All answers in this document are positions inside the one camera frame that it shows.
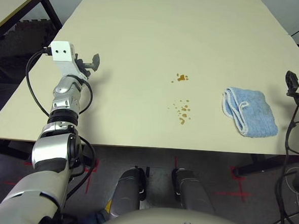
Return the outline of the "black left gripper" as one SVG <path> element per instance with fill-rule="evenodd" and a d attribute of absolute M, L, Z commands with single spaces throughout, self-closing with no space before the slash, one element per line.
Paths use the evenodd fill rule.
<path fill-rule="evenodd" d="M 90 72 L 85 68 L 85 64 L 82 59 L 78 59 L 78 53 L 75 55 L 75 63 L 79 69 L 79 71 L 86 77 L 90 76 Z M 100 65 L 100 55 L 95 54 L 92 58 L 91 69 L 96 71 Z"/>

